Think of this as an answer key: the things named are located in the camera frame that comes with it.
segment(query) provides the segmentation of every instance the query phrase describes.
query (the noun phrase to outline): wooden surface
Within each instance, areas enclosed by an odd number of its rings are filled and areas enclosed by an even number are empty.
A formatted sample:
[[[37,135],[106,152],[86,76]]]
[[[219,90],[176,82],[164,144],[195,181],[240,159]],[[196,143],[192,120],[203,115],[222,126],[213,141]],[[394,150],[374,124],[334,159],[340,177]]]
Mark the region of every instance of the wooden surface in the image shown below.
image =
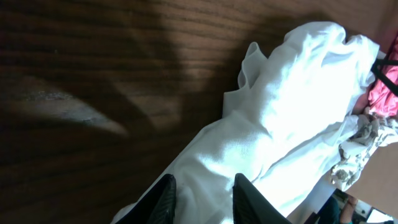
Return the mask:
[[[0,223],[109,223],[221,118],[250,42],[316,20],[389,42],[396,5],[0,1]]]

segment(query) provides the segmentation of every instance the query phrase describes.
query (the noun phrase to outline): black object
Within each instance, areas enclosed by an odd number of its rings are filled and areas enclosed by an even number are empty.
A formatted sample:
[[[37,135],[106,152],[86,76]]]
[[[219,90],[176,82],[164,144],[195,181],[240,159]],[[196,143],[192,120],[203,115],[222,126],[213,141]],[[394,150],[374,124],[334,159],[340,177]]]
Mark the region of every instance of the black object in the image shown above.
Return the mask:
[[[174,176],[165,174],[116,224],[172,224],[176,203],[175,193]]]
[[[371,71],[373,74],[382,81],[388,89],[395,95],[398,96],[398,86],[396,86],[389,78],[386,77],[385,74],[381,72],[382,67],[384,65],[397,65],[398,61],[396,60],[385,60],[385,59],[376,59],[373,63]]]
[[[243,175],[235,175],[234,224],[291,224]]]
[[[171,174],[165,174],[116,224],[172,224],[175,194],[175,178]],[[243,174],[235,175],[233,214],[234,224],[291,224]]]

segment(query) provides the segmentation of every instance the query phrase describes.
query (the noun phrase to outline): folded fabric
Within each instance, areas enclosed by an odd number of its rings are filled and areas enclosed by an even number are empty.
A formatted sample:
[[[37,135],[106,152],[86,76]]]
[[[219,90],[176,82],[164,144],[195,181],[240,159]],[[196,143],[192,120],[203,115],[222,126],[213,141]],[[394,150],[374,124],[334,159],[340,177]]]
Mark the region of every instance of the folded fabric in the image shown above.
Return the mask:
[[[398,142],[398,123],[392,118],[361,114],[358,127],[354,136],[340,144],[341,160],[331,169],[331,182],[342,191],[348,190],[359,179],[379,146]]]
[[[332,22],[311,22],[290,31],[268,59],[256,43],[251,44],[238,77],[240,89],[224,96],[223,119],[204,127],[160,175],[173,174],[177,181],[175,223],[232,223],[232,186],[237,173],[267,194],[268,200],[274,194],[270,203],[286,216],[285,208],[292,209],[287,203],[294,198],[284,197],[286,192],[278,188],[284,183],[274,175],[267,177],[268,169],[323,131],[329,136],[316,138],[312,146],[334,146],[342,141],[340,137],[347,133],[341,127],[345,116],[374,81],[369,70],[378,48],[361,35],[346,43],[344,28]],[[310,155],[302,157],[303,161],[311,164],[317,158]],[[319,164],[324,163],[306,166],[300,173],[319,169]],[[297,172],[281,174],[292,179]],[[272,186],[262,189],[264,181]],[[302,188],[312,187],[313,182]],[[133,206],[122,209],[113,223]]]
[[[390,60],[398,60],[398,37],[393,43]],[[388,65],[382,69],[383,73],[393,83],[398,85],[398,66]],[[394,116],[398,111],[398,97],[385,84],[377,80],[369,92],[370,111],[383,116]]]

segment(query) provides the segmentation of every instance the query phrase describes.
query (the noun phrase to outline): white cloth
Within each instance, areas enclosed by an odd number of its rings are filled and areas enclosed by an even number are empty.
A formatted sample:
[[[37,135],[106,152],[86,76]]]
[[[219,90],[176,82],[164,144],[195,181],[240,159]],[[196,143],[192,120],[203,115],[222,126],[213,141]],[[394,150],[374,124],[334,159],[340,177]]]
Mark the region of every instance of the white cloth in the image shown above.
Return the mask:
[[[373,81],[369,70],[378,48],[361,35],[345,43],[344,29],[332,22],[311,22],[290,31],[269,59],[251,44],[238,78],[240,90],[225,94],[223,119],[204,127],[160,175],[170,173],[177,180],[175,223],[232,223],[236,173],[243,173],[266,198],[275,194],[267,199],[287,215],[285,207],[292,207],[286,203],[294,198],[284,197],[287,192],[278,188],[284,182],[266,175],[267,170],[331,124],[336,123],[308,144],[323,147],[341,140],[347,133],[341,123]],[[318,156],[311,154],[311,159]],[[286,179],[296,175],[288,164],[279,172]],[[113,223],[132,207],[121,210]]]

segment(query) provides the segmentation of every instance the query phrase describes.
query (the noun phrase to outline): white garment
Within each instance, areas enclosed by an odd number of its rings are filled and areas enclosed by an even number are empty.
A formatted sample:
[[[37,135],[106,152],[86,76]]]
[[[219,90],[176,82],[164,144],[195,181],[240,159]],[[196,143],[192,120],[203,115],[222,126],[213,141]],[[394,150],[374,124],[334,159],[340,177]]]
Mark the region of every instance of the white garment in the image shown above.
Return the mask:
[[[156,180],[166,173],[177,180],[175,223],[233,223],[236,173],[243,173],[266,198],[274,194],[270,203],[287,215],[285,207],[292,207],[286,203],[294,198],[283,196],[286,192],[278,186],[284,183],[266,175],[267,170],[331,124],[337,123],[309,144],[334,145],[348,133],[340,124],[373,81],[369,70],[378,48],[361,35],[345,43],[344,29],[332,22],[311,22],[290,31],[269,59],[251,44],[238,78],[241,89],[225,94],[223,119],[204,127]],[[280,172],[286,179],[293,173],[286,170],[288,164]],[[132,207],[121,210],[113,223]]]

